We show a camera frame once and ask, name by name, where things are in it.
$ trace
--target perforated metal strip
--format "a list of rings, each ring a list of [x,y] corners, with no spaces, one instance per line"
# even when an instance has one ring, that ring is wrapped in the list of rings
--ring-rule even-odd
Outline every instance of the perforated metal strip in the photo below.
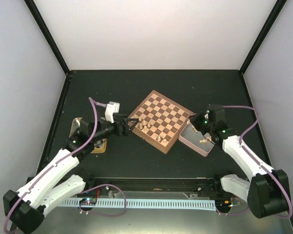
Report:
[[[79,207],[82,198],[70,198],[60,207]],[[123,208],[123,199],[99,198],[95,205],[82,205],[89,208]],[[183,210],[208,210],[215,211],[213,200],[160,200],[160,199],[127,199],[127,208],[142,209],[183,209]]]

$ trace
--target black table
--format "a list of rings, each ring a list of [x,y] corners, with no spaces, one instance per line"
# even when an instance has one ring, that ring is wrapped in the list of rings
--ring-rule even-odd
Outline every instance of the black table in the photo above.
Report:
[[[47,161],[63,146],[74,118],[93,117],[88,97],[102,103],[119,102],[124,114],[130,114],[152,90],[193,112],[206,110],[209,104],[250,105],[237,70],[73,71],[72,75]],[[103,109],[97,109],[104,116]],[[226,117],[238,134],[254,122],[249,110],[228,109]],[[246,135],[245,142],[268,162],[258,128]],[[177,141],[165,155],[135,134],[111,136],[106,152],[97,155],[89,155],[77,168],[85,168],[96,177],[114,178],[212,178],[227,172],[246,177],[218,147],[203,157]]]

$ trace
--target chessboard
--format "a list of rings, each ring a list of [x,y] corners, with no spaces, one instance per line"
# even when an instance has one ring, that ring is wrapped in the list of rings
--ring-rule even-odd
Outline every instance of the chessboard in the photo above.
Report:
[[[192,114],[192,111],[153,90],[129,117],[139,119],[133,133],[167,154]]]

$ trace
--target white wall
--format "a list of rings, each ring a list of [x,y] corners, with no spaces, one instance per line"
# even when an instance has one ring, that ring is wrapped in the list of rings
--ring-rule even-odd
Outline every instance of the white wall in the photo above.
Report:
[[[276,0],[35,0],[70,69],[239,69]]]
[[[284,6],[245,77],[272,164],[288,174],[293,200],[293,0]]]
[[[0,233],[3,194],[37,170],[64,73],[22,0],[0,0]]]

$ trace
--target gray floor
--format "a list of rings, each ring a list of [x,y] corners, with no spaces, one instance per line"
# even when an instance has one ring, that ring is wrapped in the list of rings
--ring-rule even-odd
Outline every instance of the gray floor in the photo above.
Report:
[[[107,214],[117,210],[105,209]],[[289,221],[275,216],[255,218],[251,212],[240,216],[219,216],[216,212],[194,210],[128,209],[118,218],[80,214],[75,208],[58,207],[37,229],[36,234],[292,234]]]

